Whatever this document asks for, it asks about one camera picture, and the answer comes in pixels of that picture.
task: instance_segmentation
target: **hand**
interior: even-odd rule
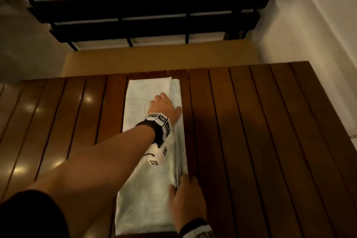
[[[165,93],[160,93],[160,95],[155,95],[154,100],[150,101],[150,108],[147,114],[151,113],[162,113],[170,119],[172,125],[174,125],[182,113],[182,108],[173,106],[170,99]]]
[[[171,184],[168,193],[169,208],[177,233],[194,219],[202,217],[207,220],[206,202],[196,177],[191,177],[190,182],[188,174],[182,175],[181,184],[175,191]]]

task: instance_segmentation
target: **forearm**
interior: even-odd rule
[[[80,236],[114,200],[154,138],[152,128],[137,126],[72,156],[29,189],[49,194],[64,213],[71,236]]]

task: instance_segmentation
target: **white towel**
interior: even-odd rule
[[[175,107],[182,106],[177,79],[158,78],[130,80],[123,117],[123,132],[133,128],[147,115],[149,102],[165,92]],[[175,231],[168,210],[168,186],[178,186],[182,173],[187,173],[184,123],[182,116],[173,127],[173,145],[168,147],[163,165],[151,165],[141,159],[132,175],[118,192],[115,234]]]

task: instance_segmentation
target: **sleeve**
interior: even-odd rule
[[[26,190],[0,204],[0,229],[12,237],[69,238],[63,213],[51,197]]]
[[[203,218],[197,218],[182,227],[178,238],[214,238],[211,227]]]

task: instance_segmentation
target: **wooden table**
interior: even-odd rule
[[[357,153],[307,62],[6,85],[3,200],[118,134],[128,80],[168,75],[180,80],[188,168],[218,237],[357,237]],[[112,215],[103,210],[86,236],[113,236]]]

